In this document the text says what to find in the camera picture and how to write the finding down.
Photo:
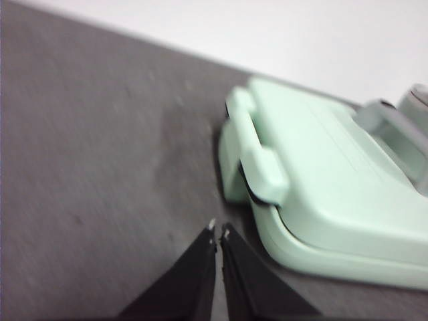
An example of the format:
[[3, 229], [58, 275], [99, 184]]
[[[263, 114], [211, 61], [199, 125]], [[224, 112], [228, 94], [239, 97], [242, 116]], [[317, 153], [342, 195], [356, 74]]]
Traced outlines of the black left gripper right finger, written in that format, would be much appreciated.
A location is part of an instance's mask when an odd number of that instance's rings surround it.
[[322, 313], [264, 264], [232, 226], [222, 226], [223, 283], [230, 320], [321, 320]]

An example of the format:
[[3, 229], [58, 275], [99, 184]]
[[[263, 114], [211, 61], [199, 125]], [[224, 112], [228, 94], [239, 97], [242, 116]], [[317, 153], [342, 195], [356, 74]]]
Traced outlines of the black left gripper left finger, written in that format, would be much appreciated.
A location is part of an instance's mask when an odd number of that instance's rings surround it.
[[118, 315], [123, 320], [210, 320], [216, 280], [215, 220]]

